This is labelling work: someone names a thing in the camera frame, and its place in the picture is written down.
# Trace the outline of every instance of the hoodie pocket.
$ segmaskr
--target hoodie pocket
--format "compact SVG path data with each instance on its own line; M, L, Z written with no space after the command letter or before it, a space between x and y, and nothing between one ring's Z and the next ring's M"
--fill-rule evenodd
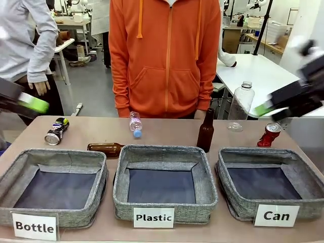
M169 91L173 103L189 108L197 102L199 89L199 81L190 70L170 70Z
M165 110L165 69L144 67L134 80L129 77L130 106L147 114L161 114Z

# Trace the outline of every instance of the plastic water bottle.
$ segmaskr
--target plastic water bottle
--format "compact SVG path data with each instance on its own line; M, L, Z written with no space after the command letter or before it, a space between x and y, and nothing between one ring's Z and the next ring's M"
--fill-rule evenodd
M140 114L134 111L130 113L130 129L134 134L135 138L142 137L142 122L140 118Z
M231 108L229 110L229 120L246 120L248 119L251 109L254 90L252 89L252 82L243 82L241 87L234 92ZM230 122L228 129L241 132L243 130L239 123Z

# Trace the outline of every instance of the brown bottle lying on side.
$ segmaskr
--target brown bottle lying on side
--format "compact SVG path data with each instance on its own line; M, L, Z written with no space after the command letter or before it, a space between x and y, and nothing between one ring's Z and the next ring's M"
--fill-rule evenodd
M103 152L107 158L117 158L122 147L124 145L120 145L119 143L90 143L88 144L87 150Z

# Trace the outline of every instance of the black pole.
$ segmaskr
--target black pole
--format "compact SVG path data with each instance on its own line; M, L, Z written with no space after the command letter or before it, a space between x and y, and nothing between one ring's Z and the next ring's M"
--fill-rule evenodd
M259 34L259 37L258 37L258 42L257 42L257 45L255 46L255 49L254 49L254 53L253 53L254 56L258 55L258 50L259 50L259 47L260 47L260 44L261 44L261 40L262 40L262 36L263 36L264 30L265 30L265 26L267 25L267 21L269 19L269 14L270 14L272 2L273 2L273 0L269 1L267 13L264 16L262 28L261 28L261 31L260 31L260 34Z
M231 21L232 21L232 18L233 18L234 3L235 3L235 0L233 0L232 10L231 10L231 15L229 16L229 19L230 19Z

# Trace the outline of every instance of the plastic label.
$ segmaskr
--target plastic label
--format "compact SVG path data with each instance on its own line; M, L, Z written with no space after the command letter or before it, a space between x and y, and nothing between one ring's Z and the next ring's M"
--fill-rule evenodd
M138 119L138 118L132 118L131 121L130 121L130 124L132 124L132 123L140 123L140 122L141 122L140 119Z
M134 208L134 228L173 228L174 209Z
M56 241L56 218L12 214L16 237Z
M262 205L254 221L255 226L294 227L300 206Z

